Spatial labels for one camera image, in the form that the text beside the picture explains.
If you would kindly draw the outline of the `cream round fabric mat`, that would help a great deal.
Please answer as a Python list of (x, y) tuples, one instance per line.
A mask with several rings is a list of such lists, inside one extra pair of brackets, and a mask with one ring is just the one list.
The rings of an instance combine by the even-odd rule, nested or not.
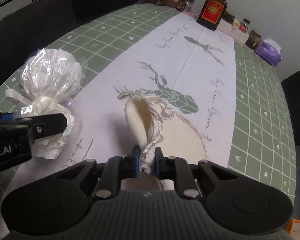
[(203, 133), (186, 116), (171, 108), (166, 100), (139, 90), (122, 92), (118, 99), (126, 100), (126, 122), (141, 150), (141, 175), (155, 189), (174, 189), (170, 179), (154, 177), (156, 147), (161, 148), (165, 157), (183, 158), (189, 164), (208, 158)]

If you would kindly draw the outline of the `clear plastic bundle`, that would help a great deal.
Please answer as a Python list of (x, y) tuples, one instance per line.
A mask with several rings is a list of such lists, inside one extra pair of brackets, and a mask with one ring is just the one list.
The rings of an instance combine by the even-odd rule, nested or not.
[(74, 56), (62, 49), (41, 49), (23, 64), (19, 75), (20, 91), (5, 90), (6, 99), (20, 108), (16, 118), (29, 118), (62, 113), (67, 120), (65, 130), (38, 139), (32, 146), (37, 157), (56, 159), (67, 142), (82, 128), (81, 119), (71, 102), (81, 86), (83, 70)]

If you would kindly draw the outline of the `orange cardboard box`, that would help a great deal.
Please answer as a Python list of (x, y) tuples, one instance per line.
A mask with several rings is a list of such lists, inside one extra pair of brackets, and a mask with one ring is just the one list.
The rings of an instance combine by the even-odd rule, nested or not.
[(291, 235), (293, 232), (300, 231), (300, 220), (292, 218), (289, 220), (288, 225), (286, 226), (286, 231)]

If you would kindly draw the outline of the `white deer print runner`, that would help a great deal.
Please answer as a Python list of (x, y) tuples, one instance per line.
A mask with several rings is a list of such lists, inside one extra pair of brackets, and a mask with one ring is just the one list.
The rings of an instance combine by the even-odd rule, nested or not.
[(82, 131), (56, 160), (34, 158), (14, 169), (11, 192), (44, 176), (92, 158), (104, 163), (133, 147), (118, 95), (140, 90), (166, 100), (204, 134), (207, 159), (227, 166), (234, 132), (236, 67), (234, 41), (189, 15), (156, 14), (143, 30), (145, 16), (121, 16), (128, 30), (107, 26), (104, 16), (51, 43), (71, 52), (86, 67), (75, 109)]

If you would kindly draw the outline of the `black chair right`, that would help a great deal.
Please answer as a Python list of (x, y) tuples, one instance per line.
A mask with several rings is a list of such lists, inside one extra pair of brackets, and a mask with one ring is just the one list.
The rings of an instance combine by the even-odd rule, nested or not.
[(289, 109), (296, 146), (300, 146), (300, 71), (281, 82)]

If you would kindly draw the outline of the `white small box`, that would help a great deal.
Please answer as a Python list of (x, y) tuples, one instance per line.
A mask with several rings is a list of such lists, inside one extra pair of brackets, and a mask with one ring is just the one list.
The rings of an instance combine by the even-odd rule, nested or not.
[(247, 33), (242, 32), (239, 28), (235, 28), (232, 24), (223, 19), (219, 22), (217, 30), (231, 36), (234, 40), (241, 44), (245, 44), (249, 38)]

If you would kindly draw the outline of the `dark glass jar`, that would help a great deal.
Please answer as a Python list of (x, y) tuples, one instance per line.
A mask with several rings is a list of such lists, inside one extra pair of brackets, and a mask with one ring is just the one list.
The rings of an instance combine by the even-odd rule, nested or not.
[(249, 33), (249, 38), (245, 42), (245, 45), (250, 49), (254, 49), (260, 39), (261, 39), (261, 35), (259, 35), (256, 31), (252, 29)]

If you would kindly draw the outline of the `purple tissue box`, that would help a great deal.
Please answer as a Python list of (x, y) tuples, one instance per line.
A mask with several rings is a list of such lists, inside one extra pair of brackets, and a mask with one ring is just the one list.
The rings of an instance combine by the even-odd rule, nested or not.
[(281, 47), (271, 38), (260, 39), (255, 46), (255, 53), (273, 67), (282, 60), (280, 51)]

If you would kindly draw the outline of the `small red label jar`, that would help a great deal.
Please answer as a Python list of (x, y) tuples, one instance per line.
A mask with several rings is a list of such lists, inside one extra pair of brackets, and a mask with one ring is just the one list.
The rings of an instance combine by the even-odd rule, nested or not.
[(243, 18), (243, 20), (240, 22), (240, 26), (239, 26), (240, 31), (243, 33), (247, 33), (249, 24), (250, 24), (250, 21), (246, 18)]

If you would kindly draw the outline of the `black lidded jar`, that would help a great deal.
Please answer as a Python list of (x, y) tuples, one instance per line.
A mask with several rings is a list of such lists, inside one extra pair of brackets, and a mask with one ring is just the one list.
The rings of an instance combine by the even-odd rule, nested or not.
[(232, 14), (225, 12), (222, 16), (222, 19), (229, 24), (233, 24), (235, 17)]

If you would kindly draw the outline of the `brown liquor bottle red label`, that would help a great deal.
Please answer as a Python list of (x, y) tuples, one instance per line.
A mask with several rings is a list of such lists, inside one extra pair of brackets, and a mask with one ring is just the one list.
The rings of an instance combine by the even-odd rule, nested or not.
[(198, 16), (197, 23), (215, 31), (227, 6), (226, 0), (206, 0)]

